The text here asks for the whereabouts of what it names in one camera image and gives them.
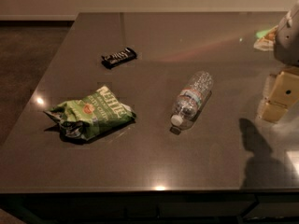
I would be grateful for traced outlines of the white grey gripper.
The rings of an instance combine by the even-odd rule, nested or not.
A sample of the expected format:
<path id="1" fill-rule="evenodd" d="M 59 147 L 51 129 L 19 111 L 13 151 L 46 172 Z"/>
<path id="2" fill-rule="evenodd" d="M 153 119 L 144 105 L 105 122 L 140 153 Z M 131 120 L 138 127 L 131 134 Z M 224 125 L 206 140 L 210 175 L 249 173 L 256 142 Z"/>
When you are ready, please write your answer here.
<path id="1" fill-rule="evenodd" d="M 278 74 L 270 74 L 264 85 L 260 118 L 276 123 L 299 101 L 299 1 L 278 24 L 274 56 L 292 65 Z"/>

